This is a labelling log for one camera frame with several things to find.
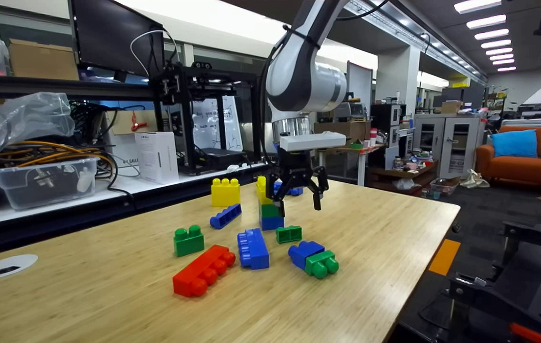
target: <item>red lego brick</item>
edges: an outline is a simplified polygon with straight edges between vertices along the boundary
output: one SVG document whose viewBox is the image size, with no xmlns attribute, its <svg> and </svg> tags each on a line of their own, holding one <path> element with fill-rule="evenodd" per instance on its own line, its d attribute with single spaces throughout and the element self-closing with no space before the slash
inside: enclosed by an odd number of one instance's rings
<svg viewBox="0 0 541 343">
<path fill-rule="evenodd" d="M 228 248 L 211 246 L 173 277 L 173 294 L 200 297 L 232 265 L 234 254 Z"/>
</svg>

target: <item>computer monitor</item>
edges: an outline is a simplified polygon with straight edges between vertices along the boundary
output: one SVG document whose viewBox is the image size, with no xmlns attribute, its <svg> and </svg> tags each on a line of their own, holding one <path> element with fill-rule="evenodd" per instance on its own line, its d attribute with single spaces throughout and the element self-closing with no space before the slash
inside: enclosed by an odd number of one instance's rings
<svg viewBox="0 0 541 343">
<path fill-rule="evenodd" d="M 160 23 L 114 0 L 68 0 L 68 8 L 78 67 L 101 67 L 123 76 L 148 78 L 162 73 L 163 40 Z"/>
</svg>

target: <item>white cabinet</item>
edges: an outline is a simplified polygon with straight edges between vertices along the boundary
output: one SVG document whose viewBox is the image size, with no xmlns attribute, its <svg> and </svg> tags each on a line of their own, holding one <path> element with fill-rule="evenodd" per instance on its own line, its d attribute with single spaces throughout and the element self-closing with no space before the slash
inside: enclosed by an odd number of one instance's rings
<svg viewBox="0 0 541 343">
<path fill-rule="evenodd" d="M 461 177 L 474 168 L 484 124 L 476 116 L 415 116 L 415 147 L 440 160 L 440 177 Z"/>
</svg>

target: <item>plastic bag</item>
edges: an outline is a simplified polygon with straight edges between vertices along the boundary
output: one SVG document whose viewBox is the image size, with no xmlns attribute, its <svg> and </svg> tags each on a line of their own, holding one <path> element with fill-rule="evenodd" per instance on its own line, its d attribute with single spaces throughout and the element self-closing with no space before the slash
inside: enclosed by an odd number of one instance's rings
<svg viewBox="0 0 541 343">
<path fill-rule="evenodd" d="M 30 94 L 0 105 L 0 151 L 15 141 L 72 134 L 74 120 L 64 94 Z"/>
</svg>

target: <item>round hole in desk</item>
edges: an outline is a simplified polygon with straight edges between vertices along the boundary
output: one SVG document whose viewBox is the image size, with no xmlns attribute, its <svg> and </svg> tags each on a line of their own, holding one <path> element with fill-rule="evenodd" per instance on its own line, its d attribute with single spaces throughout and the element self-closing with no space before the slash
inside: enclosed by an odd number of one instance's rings
<svg viewBox="0 0 541 343">
<path fill-rule="evenodd" d="M 38 256 L 11 256 L 7 259 L 0 259 L 0 278 L 13 277 L 38 261 Z"/>
</svg>

